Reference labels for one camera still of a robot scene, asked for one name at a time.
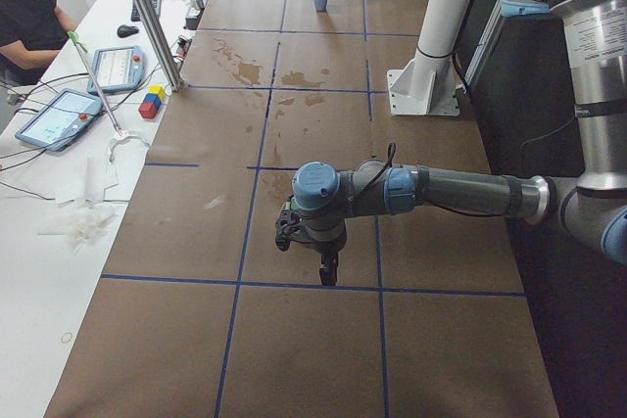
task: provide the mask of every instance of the table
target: table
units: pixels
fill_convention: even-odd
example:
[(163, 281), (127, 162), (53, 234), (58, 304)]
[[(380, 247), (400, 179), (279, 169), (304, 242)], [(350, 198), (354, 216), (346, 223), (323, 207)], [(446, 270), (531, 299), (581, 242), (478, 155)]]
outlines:
[(333, 288), (274, 246), (303, 163), (488, 171), (470, 110), (390, 117), (426, 1), (210, 0), (47, 418), (556, 417), (502, 220), (347, 220)]
[[(131, 24), (131, 5), (131, 0), (97, 0), (77, 32), (90, 51), (139, 45), (146, 55), (145, 75), (149, 75), (158, 63), (142, 23), (136, 23), (139, 34), (125, 39), (116, 35), (120, 24)], [(161, 23), (170, 44), (179, 34), (190, 36), (183, 29), (186, 10), (182, 0), (163, 0)], [(68, 43), (42, 80), (50, 81), (57, 90), (67, 87), (84, 91), (87, 84), (84, 77), (55, 81), (57, 77), (78, 72), (85, 70), (74, 47)], [(116, 110), (116, 116), (122, 127), (140, 131), (152, 142), (167, 105), (154, 120), (142, 119), (137, 109), (148, 84), (161, 84), (170, 93), (163, 73), (157, 70), (146, 86)], [(48, 87), (41, 87), (24, 106), (39, 109), (54, 94)], [(112, 96), (112, 106), (124, 96)], [(30, 115), (20, 113), (10, 122), (0, 136), (0, 156), (28, 149), (13, 137), (28, 119)], [(23, 166), (1, 172), (0, 181), (54, 198), (56, 193), (65, 192), (57, 190), (70, 190), (77, 181), (84, 182), (88, 159), (99, 167), (104, 165), (107, 143), (112, 136), (111, 122), (101, 117), (61, 154), (44, 154)], [(43, 415), (116, 237), (146, 150), (136, 140), (116, 147), (116, 159), (109, 170), (117, 174), (119, 183), (109, 188), (105, 197), (117, 202), (99, 205), (114, 209), (115, 215), (102, 230), (78, 245), (70, 235), (37, 235), (42, 224), (52, 217), (76, 215), (75, 205), (59, 208), (54, 201), (42, 201), (0, 186), (0, 416)], [(21, 154), (0, 163), (7, 167), (32, 156), (33, 153)], [(79, 195), (80, 191), (74, 189), (69, 194)]]

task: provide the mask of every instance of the metal pole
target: metal pole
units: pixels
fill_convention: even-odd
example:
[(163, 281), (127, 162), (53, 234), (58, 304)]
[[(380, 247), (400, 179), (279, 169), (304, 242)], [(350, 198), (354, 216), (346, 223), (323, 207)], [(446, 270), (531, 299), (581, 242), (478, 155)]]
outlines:
[(105, 112), (107, 112), (107, 115), (109, 116), (109, 119), (111, 120), (111, 123), (114, 126), (114, 130), (116, 131), (116, 133), (121, 134), (122, 129), (121, 129), (120, 123), (116, 119), (116, 116), (114, 115), (114, 112), (111, 109), (111, 105), (109, 105), (109, 101), (107, 100), (107, 97), (105, 96), (105, 92), (103, 92), (102, 88), (100, 88), (100, 84), (98, 83), (98, 78), (96, 78), (96, 73), (93, 71), (93, 69), (91, 68), (91, 65), (89, 64), (89, 61), (85, 57), (85, 53), (82, 50), (82, 47), (83, 47), (82, 44), (78, 42), (78, 37), (76, 36), (75, 32), (72, 31), (68, 33), (68, 36), (72, 40), (72, 43), (74, 44), (74, 47), (76, 48), (76, 52), (78, 53), (80, 59), (82, 60), (83, 65), (87, 69), (89, 78), (91, 78), (91, 82), (93, 83), (94, 88), (96, 89), (96, 93), (98, 94), (98, 97), (100, 97), (100, 100), (102, 101), (102, 106), (105, 109)]
[(388, 70), (392, 115), (459, 114), (451, 56), (469, 2), (429, 0), (414, 58)]
[(159, 24), (157, 14), (153, 9), (150, 0), (133, 0), (139, 11), (139, 17), (144, 22), (148, 37), (153, 45), (159, 64), (164, 70), (166, 77), (168, 78), (169, 86), (173, 92), (177, 92), (182, 84), (182, 78), (178, 73), (178, 68), (172, 57), (172, 53), (169, 49), (168, 42), (164, 36), (164, 31)]
[(479, 81), (483, 68), (497, 46), (505, 21), (505, 18), (501, 15), (501, 0), (497, 0), (465, 74), (466, 83), (470, 86), (470, 90)]

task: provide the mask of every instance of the metal rod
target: metal rod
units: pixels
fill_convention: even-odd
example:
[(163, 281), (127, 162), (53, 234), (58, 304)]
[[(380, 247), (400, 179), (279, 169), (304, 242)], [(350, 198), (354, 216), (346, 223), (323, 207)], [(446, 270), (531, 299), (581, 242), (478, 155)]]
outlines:
[(168, 79), (169, 86), (173, 92), (177, 92), (180, 89), (182, 78), (178, 72), (178, 68), (174, 62), (171, 51), (166, 41), (164, 31), (159, 24), (157, 14), (153, 9), (150, 0), (133, 0), (139, 11), (139, 17), (146, 27), (146, 32), (150, 38), (150, 42), (153, 45), (159, 64), (164, 70)]
[(501, 0), (497, 0), (465, 74), (465, 79), (468, 85), (470, 85), (470, 90), (472, 90), (479, 81), (481, 72), (497, 45), (504, 24), (505, 19), (501, 15)]
[(102, 88), (100, 88), (100, 84), (98, 83), (96, 74), (91, 68), (89, 61), (87, 61), (87, 58), (85, 57), (85, 53), (81, 49), (82, 45), (78, 42), (78, 39), (74, 32), (70, 33), (70, 39), (72, 40), (72, 43), (74, 47), (76, 48), (76, 52), (78, 53), (80, 59), (82, 60), (82, 63), (85, 65), (85, 69), (87, 70), (87, 73), (89, 74), (89, 78), (91, 78), (91, 82), (94, 84), (96, 93), (98, 93), (98, 96), (100, 97), (100, 100), (102, 101), (102, 106), (104, 107), (105, 112), (107, 112), (107, 115), (109, 116), (109, 119), (111, 120), (111, 123), (114, 126), (114, 130), (116, 131), (116, 133), (121, 134), (122, 129), (121, 129), (120, 123), (116, 119), (116, 116), (114, 115), (114, 112), (111, 109), (109, 102), (107, 101), (107, 97), (105, 96), (105, 93), (102, 91)]

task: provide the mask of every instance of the white pole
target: white pole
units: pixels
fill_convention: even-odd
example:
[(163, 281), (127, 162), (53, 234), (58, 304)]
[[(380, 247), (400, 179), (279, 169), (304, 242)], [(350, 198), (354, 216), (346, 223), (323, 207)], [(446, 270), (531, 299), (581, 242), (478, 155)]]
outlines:
[(388, 70), (392, 115), (459, 114), (451, 55), (470, 0), (429, 0), (414, 58)]

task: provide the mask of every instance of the white desk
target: white desk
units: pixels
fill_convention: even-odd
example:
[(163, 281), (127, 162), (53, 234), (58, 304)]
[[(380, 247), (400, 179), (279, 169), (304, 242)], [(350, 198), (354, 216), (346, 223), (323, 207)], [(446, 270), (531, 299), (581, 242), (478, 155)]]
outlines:
[[(118, 45), (139, 45), (146, 55), (146, 75), (158, 64), (142, 23), (139, 34), (119, 39), (120, 24), (130, 22), (131, 0), (97, 0), (81, 22), (79, 39), (93, 52)], [(187, 6), (182, 0), (163, 0), (161, 22), (169, 44), (184, 30)], [(43, 77), (85, 72), (74, 47), (66, 44)], [(57, 90), (85, 90), (86, 78), (54, 82)], [(167, 85), (157, 71), (148, 84)], [(116, 111), (122, 128), (142, 132), (152, 142), (164, 107), (154, 120), (137, 111), (146, 90), (133, 94)], [(25, 107), (41, 108), (54, 92), (42, 87)], [(111, 99), (112, 105), (125, 94)], [(17, 114), (0, 135), (0, 156), (29, 148), (15, 139), (15, 132), (31, 115)], [(77, 142), (61, 154), (46, 153), (15, 169), (0, 172), (0, 181), (45, 197), (55, 197), (59, 185), (73, 184), (76, 169), (88, 158), (104, 162), (114, 130), (106, 116), (98, 119)], [(144, 163), (147, 148), (138, 140), (116, 146), (115, 169), (119, 184), (106, 191), (106, 199), (128, 200)], [(7, 167), (35, 153), (21, 154), (0, 163)], [(88, 307), (102, 267), (114, 242), (127, 204), (111, 204), (116, 215), (95, 238), (78, 247), (63, 235), (38, 235), (42, 221), (62, 213), (75, 213), (75, 205), (59, 208), (0, 186), (0, 416), (39, 418), (55, 391), (70, 354), (73, 340)]]

